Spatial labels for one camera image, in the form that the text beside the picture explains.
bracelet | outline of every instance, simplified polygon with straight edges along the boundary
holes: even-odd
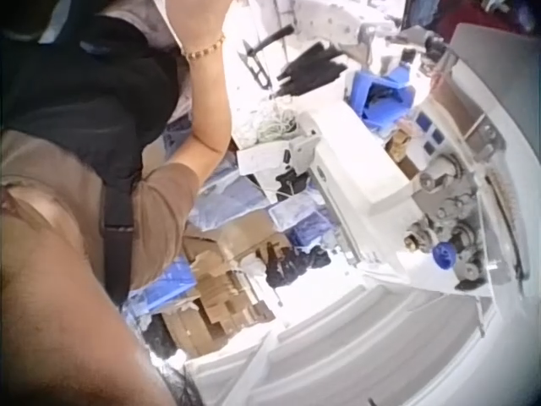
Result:
[[[196,52],[185,52],[184,50],[182,50],[182,54],[186,59],[188,59],[188,61],[197,61],[198,59],[201,59],[203,57],[206,57],[207,55],[210,55],[216,52],[218,49],[220,49],[223,46],[223,43],[225,42],[225,40],[226,40],[226,36],[221,34],[220,39],[216,41],[215,44],[212,45],[211,47],[208,47],[201,51],[196,51]]]

black fabric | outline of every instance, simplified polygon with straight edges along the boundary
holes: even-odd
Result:
[[[142,33],[119,19],[95,17],[77,44],[3,37],[2,127],[60,146],[103,180],[106,289],[121,305],[131,274],[131,192],[143,148],[160,135],[177,104],[177,65],[172,54],[151,50]]]

